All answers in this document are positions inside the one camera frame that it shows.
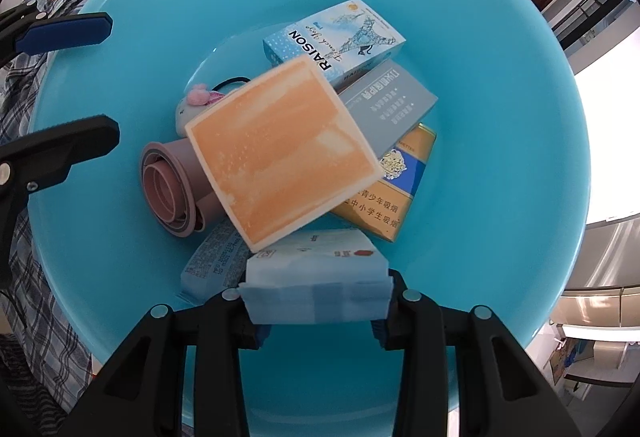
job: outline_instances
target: blue bowl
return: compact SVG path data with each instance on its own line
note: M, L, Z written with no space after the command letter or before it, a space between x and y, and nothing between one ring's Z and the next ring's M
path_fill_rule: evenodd
M84 12L108 12L113 33L57 54L33 127L105 113L122 139L29 210L49 284L98 360L151 306L188 307L176 297L180 271L201 239L172 237L151 216L142 147L174 140L189 84L257 76L269 68L263 37L342 1L88 1ZM440 97L424 118L438 139L400 237L375 243L410 287L444 306L489 305L526 345L569 276L587 211L588 141L569 65L529 0L364 1L406 37L398 62ZM241 353L252 435L388 436L401 360L367 323L274 327L262 350Z

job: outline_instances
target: pink pom-pom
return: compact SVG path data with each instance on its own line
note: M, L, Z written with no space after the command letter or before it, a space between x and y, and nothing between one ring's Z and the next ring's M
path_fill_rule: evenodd
M209 101L209 91L204 83L194 84L187 93L187 104L191 106L204 106Z

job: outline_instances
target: gray box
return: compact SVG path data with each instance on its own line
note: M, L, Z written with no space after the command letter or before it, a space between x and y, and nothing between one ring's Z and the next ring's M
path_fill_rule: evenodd
M391 60L345 88L339 97L378 158L418 124L438 100Z

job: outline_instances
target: gold box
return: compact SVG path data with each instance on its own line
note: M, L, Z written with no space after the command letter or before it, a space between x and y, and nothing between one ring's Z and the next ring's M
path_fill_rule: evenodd
M436 134L423 124L380 160L385 176L332 210L358 227L395 242L414 200Z

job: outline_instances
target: metal bolt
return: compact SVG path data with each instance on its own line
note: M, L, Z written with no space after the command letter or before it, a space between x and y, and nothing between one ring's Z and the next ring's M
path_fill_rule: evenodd
M156 305L151 309L153 318L164 318L167 314L169 314L169 307L166 305Z
M476 318L480 318L481 320L488 320L494 313L491 311L489 307L485 307L484 305L479 305L474 309L474 314Z
M402 298L408 302L419 302L420 298L422 298L422 294L420 294L420 291L415 289L405 289L402 292Z
M238 289L226 289L222 292L222 297L226 301L232 302L240 297L240 293L238 292Z
M0 164L0 186L7 184L9 177L11 177L11 166L8 162L3 162Z

